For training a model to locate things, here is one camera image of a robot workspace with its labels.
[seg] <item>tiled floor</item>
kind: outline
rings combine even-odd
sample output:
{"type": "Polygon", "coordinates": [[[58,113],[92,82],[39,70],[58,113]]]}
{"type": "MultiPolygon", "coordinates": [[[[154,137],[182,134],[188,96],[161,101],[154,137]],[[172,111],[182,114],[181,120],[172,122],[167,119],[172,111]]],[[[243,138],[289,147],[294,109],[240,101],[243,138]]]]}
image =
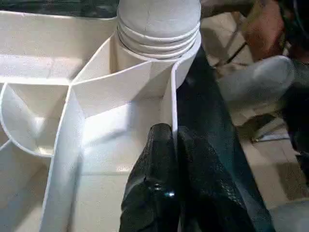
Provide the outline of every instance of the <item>tiled floor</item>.
{"type": "MultiPolygon", "coordinates": [[[[244,42],[239,33],[229,49],[229,38],[236,29],[230,13],[220,14],[201,22],[201,34],[207,59],[211,66],[230,57],[244,42]]],[[[249,48],[246,47],[234,60],[232,67],[223,68],[227,74],[242,65],[253,63],[249,48]]],[[[309,197],[305,178],[296,160],[296,152],[289,140],[251,143],[252,126],[245,124],[239,128],[239,137],[253,171],[258,188],[268,209],[287,202],[309,197]]]]}
{"type": "Polygon", "coordinates": [[[250,125],[239,128],[241,145],[268,209],[309,197],[289,140],[251,143],[250,125]]]}

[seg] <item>white plastic mold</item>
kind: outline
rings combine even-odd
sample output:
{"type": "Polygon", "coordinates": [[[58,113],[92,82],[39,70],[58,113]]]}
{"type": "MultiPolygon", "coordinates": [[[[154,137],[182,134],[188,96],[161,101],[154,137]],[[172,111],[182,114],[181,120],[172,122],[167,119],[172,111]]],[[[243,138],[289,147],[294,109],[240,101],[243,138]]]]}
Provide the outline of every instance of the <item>white plastic mold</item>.
{"type": "Polygon", "coordinates": [[[1,231],[118,231],[150,127],[176,135],[200,35],[157,60],[121,45],[116,21],[0,12],[1,231]]]}
{"type": "Polygon", "coordinates": [[[117,20],[0,11],[0,81],[68,83],[117,20]]]}

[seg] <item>white compartment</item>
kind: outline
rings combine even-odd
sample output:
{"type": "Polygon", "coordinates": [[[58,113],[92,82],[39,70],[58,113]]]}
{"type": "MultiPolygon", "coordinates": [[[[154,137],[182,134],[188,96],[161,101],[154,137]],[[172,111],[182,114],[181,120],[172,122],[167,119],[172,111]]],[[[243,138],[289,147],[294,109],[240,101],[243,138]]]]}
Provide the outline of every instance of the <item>white compartment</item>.
{"type": "Polygon", "coordinates": [[[146,62],[73,85],[52,161],[42,232],[118,231],[127,177],[150,127],[177,120],[170,72],[165,88],[155,89],[160,85],[154,84],[152,67],[146,62]]]}
{"type": "Polygon", "coordinates": [[[116,21],[0,11],[0,81],[68,83],[116,21]]]}
{"type": "Polygon", "coordinates": [[[93,55],[74,82],[107,76],[145,62],[120,45],[117,32],[93,55]]]}
{"type": "Polygon", "coordinates": [[[48,170],[12,142],[0,148],[1,232],[38,232],[48,170]]]}
{"type": "Polygon", "coordinates": [[[67,86],[5,84],[1,124],[16,146],[42,157],[53,154],[67,86]]]}

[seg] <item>gray cloth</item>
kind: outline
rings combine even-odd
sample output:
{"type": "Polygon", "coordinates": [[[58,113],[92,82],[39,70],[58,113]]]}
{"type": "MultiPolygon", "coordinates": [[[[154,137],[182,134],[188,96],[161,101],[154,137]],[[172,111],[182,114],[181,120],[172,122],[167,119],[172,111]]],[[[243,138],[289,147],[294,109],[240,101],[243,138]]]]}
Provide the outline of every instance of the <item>gray cloth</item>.
{"type": "Polygon", "coordinates": [[[277,232],[307,232],[309,201],[293,202],[270,211],[277,232]]]}

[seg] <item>cylindrical knob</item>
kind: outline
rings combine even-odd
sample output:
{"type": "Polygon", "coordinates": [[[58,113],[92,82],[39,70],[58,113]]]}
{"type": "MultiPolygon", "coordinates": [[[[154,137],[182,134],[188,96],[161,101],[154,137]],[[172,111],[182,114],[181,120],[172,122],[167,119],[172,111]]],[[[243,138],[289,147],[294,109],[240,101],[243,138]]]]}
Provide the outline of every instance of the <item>cylindrical knob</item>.
{"type": "Polygon", "coordinates": [[[150,58],[176,58],[195,42],[199,0],[120,0],[118,36],[130,50],[150,58]]]}

